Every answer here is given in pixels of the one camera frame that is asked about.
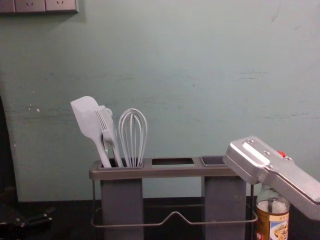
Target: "painted wall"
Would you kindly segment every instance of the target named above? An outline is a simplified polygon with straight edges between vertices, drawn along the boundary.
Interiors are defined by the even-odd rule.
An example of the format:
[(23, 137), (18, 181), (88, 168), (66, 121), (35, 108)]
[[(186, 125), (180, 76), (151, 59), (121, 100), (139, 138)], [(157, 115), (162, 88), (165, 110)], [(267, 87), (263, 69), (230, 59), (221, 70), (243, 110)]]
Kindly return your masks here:
[[(223, 155), (256, 135), (320, 180), (320, 0), (87, 0), (0, 17), (0, 93), (20, 201), (85, 200), (97, 160), (70, 102), (148, 119), (148, 157)], [(200, 195), (198, 178), (145, 197)]]

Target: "electrical outlet plate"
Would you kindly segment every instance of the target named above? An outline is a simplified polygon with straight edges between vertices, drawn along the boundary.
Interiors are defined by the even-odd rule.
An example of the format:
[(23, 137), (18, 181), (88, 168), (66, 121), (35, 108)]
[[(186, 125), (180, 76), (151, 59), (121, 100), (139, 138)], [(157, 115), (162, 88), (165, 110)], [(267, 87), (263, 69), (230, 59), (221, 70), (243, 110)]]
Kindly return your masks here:
[(45, 12), (45, 0), (15, 0), (15, 11), (16, 13)]
[(0, 13), (15, 13), (15, 0), (0, 0)]
[(77, 0), (45, 0), (47, 12), (73, 12), (78, 13)]

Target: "kitchen utensil rack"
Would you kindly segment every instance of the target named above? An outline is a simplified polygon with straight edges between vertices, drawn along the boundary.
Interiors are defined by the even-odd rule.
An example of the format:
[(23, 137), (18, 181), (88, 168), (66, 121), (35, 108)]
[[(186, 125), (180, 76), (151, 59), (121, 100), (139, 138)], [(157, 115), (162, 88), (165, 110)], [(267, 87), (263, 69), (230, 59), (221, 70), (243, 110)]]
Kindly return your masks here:
[[(190, 221), (173, 211), (161, 222), (144, 223), (142, 179), (177, 177), (201, 177), (202, 221)], [(96, 161), (89, 170), (89, 178), (93, 198), (91, 225), (104, 229), (104, 240), (144, 240), (144, 228), (162, 226), (172, 216), (179, 216), (191, 226), (202, 225), (205, 240), (244, 240), (248, 223), (252, 224), (253, 237), (253, 223), (258, 217), (252, 204), (252, 188), (251, 219), (246, 220), (247, 185), (223, 163), (223, 156), (146, 158), (141, 167), (104, 168)], [(95, 206), (95, 181), (101, 185), (101, 209)], [(96, 222), (99, 210), (103, 225)]]

